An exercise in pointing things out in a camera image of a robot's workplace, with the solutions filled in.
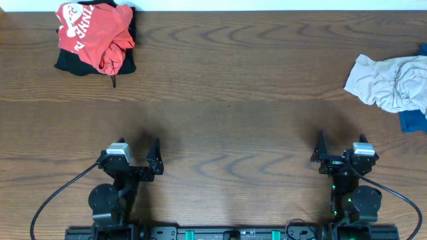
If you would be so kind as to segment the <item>orange red t-shirt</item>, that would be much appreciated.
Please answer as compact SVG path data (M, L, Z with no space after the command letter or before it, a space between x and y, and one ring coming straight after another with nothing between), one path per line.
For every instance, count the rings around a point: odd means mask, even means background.
M117 75L125 65L126 51L135 42L129 27L133 9L109 3L63 3L55 15L60 20L58 48L104 75Z

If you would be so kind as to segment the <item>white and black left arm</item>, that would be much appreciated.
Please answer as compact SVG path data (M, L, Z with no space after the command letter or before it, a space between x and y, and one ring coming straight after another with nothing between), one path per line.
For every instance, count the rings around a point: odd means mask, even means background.
M92 239L144 239L144 226L130 220L139 184L152 182L164 171L159 150L159 139L155 139L145 159L148 166L131 166L133 155L129 145L121 138L102 150L97 167L113 178L113 183L96 186L89 194L92 209Z

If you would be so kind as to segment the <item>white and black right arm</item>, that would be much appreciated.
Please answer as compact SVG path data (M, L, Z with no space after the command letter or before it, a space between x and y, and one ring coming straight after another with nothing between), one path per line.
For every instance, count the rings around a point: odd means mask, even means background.
M342 155L328 153L326 135L320 132L311 162L320 164L319 173L332 178L329 223L309 224L292 219L278 228L177 228L154 227L154 240L285 240L285 239L373 239L371 224L377 222L382 194L359 184L378 160L372 144L361 134Z

